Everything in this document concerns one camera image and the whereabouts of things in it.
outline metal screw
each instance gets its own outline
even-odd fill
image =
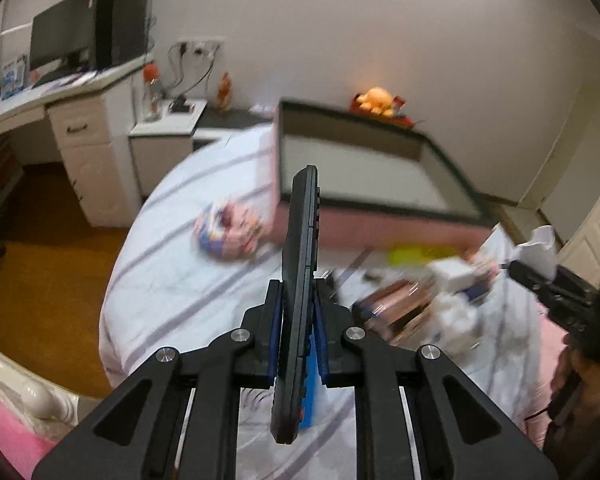
[[[176,351],[175,351],[175,349],[171,348],[170,346],[165,346],[164,348],[160,348],[155,353],[155,358],[158,359],[158,361],[160,361],[161,363],[168,363],[169,361],[173,361],[173,359],[175,357],[176,357]]]
[[[420,349],[420,353],[425,359],[431,359],[433,361],[440,357],[440,348],[435,345],[424,345]]]
[[[358,339],[362,339],[365,336],[365,331],[362,330],[359,326],[350,326],[345,330],[344,333],[349,339],[353,339],[356,341]]]
[[[231,332],[231,339],[237,343],[247,341],[250,336],[251,332],[249,332],[246,328],[236,328],[233,332]]]

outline desk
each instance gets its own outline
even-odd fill
[[[48,117],[62,163],[92,226],[129,227],[140,211],[128,133],[136,124],[152,56],[62,85],[62,80],[0,100],[0,135]]]
[[[37,88],[24,89],[4,101],[0,100],[0,134],[42,120],[45,117],[45,107],[52,103],[77,97],[80,95],[103,91],[126,76],[140,70],[153,55],[142,56],[125,64],[109,68],[97,73],[86,82],[56,88],[57,81],[40,85]]]

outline bed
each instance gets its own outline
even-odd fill
[[[264,245],[249,261],[219,262],[192,237],[198,213],[219,198],[243,200],[267,218],[271,139],[270,125],[236,130],[174,168],[144,204],[112,272],[100,318],[100,356],[112,386],[158,348],[190,351],[239,326],[244,311],[264,300],[268,280],[280,279],[277,246]],[[509,260],[513,249],[499,226],[483,245],[498,262]],[[381,253],[323,249],[318,274],[336,269],[340,299],[350,305],[373,290],[364,270],[384,260]],[[481,312],[482,341],[458,364],[522,427],[538,384],[538,305],[501,272]],[[270,436],[271,396],[242,391],[237,478],[356,477],[351,388],[318,387],[314,423],[293,446],[277,446]]]

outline white cabinet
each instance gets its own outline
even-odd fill
[[[193,152],[190,136],[130,137],[129,142],[144,197]]]
[[[141,206],[127,138],[134,125],[130,78],[101,94],[57,104],[48,114],[89,224],[129,227]]]
[[[64,167],[89,224],[129,226],[137,211],[124,199],[111,144],[61,150]]]

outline wooden floor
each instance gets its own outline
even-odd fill
[[[98,318],[126,232],[87,224],[61,164],[26,168],[0,218],[0,351],[69,390],[106,396]]]

